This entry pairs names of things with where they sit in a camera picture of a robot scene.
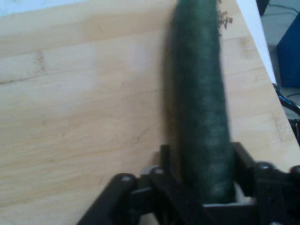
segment blue object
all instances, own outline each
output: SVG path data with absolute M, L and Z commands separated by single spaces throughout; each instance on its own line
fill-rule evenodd
M 281 84 L 300 88 L 300 13 L 277 45 Z

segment light wood table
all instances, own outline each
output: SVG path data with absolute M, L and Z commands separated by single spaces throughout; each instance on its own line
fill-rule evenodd
M 74 225 L 167 142 L 173 0 L 95 0 L 0 18 L 0 224 Z M 235 0 L 222 28 L 232 139 L 287 171 L 300 150 Z

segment wooden surface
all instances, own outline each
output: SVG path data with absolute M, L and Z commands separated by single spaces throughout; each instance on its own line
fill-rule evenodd
M 116 173 L 167 142 L 173 0 L 88 1 L 0 18 L 0 224 L 74 225 Z M 222 11 L 232 139 L 282 170 L 300 151 L 235 0 Z

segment screw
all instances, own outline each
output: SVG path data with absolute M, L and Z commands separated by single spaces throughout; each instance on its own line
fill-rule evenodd
M 270 168 L 270 166 L 268 164 L 266 164 L 266 163 L 260 163 L 259 164 L 259 168 L 263 169 L 263 170 L 267 170 L 267 169 Z
M 124 177 L 122 177 L 121 180 L 122 180 L 122 181 L 130 181 L 130 180 L 131 180 L 131 177 L 129 177 L 129 176 L 124 176 Z
M 164 173 L 164 171 L 163 171 L 162 169 L 158 168 L 158 169 L 156 169 L 156 170 L 155 170 L 155 173 L 158 173 L 158 174 L 163 174 L 163 173 Z
M 272 222 L 272 223 L 270 223 L 270 225 L 282 225 L 282 224 L 279 222 Z

